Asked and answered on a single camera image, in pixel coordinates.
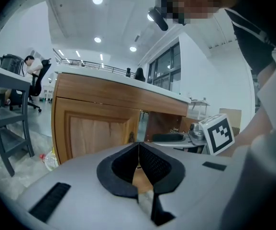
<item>window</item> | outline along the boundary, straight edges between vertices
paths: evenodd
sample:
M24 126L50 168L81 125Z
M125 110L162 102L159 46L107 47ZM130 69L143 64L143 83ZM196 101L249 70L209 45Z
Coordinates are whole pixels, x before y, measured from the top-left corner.
M150 64L147 82L179 93L180 71L180 46L177 43Z

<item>black rubber pad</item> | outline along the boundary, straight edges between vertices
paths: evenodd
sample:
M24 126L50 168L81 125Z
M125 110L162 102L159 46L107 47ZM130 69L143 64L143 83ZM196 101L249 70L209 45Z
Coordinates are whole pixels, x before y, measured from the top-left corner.
M204 162L203 165L208 168L212 168L219 171L224 171L226 169L226 165L222 165L218 163Z
M31 215L42 222L46 222L57 208L63 197L70 189L70 185L56 183L41 200L29 211Z

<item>railing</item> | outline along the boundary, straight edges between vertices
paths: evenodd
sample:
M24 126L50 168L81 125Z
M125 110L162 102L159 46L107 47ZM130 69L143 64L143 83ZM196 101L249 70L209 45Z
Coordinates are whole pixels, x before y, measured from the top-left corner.
M96 69L96 70L101 70L101 71L106 71L122 76L126 76L126 70L116 68L116 67L111 67L107 65L102 65L94 62L89 62L89 61L81 61L81 60L76 60L76 59L61 59L60 65L69 65L69 66L76 66L76 67L85 67L89 69ZM134 72L131 72L131 78L133 78L135 75Z

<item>gray shelf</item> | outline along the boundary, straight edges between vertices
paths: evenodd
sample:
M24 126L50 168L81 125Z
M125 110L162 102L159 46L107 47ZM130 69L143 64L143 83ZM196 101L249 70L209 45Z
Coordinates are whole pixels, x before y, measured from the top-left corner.
M0 107L0 127L22 121L23 119L23 114L12 112L7 107Z
M27 146L27 141L6 128L0 128L0 136L6 155L9 157L17 150Z

